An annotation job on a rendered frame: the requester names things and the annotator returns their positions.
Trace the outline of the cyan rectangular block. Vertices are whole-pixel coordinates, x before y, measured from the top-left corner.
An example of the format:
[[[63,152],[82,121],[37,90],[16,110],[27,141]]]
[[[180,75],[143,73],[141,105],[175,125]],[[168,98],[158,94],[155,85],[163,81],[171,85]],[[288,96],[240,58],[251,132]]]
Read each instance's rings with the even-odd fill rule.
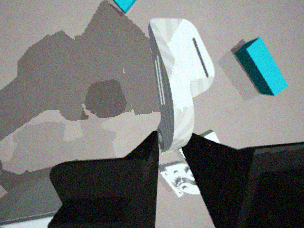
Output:
[[[288,86],[261,37],[246,42],[235,55],[259,93],[276,96]]]

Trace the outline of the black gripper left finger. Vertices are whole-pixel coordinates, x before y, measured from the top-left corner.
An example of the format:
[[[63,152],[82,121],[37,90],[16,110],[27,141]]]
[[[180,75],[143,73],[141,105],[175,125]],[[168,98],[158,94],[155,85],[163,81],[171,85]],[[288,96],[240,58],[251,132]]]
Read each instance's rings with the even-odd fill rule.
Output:
[[[128,197],[137,228],[155,228],[158,168],[158,133],[153,131],[124,158],[63,162],[50,171],[50,180],[62,203]]]

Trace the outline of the cyan flat bar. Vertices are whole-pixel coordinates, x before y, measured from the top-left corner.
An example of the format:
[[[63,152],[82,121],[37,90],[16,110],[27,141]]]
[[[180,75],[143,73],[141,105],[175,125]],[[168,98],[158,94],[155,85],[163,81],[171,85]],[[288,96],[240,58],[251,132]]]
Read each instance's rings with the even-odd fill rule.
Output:
[[[114,0],[114,2],[122,9],[125,14],[129,11],[130,7],[136,0]]]

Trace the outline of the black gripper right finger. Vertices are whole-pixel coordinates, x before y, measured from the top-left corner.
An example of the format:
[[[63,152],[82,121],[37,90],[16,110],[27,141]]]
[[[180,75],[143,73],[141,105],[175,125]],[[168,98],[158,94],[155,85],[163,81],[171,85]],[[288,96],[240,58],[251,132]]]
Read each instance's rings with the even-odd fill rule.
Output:
[[[237,149],[192,133],[181,149],[215,228],[245,228],[264,172],[304,168],[304,142]]]

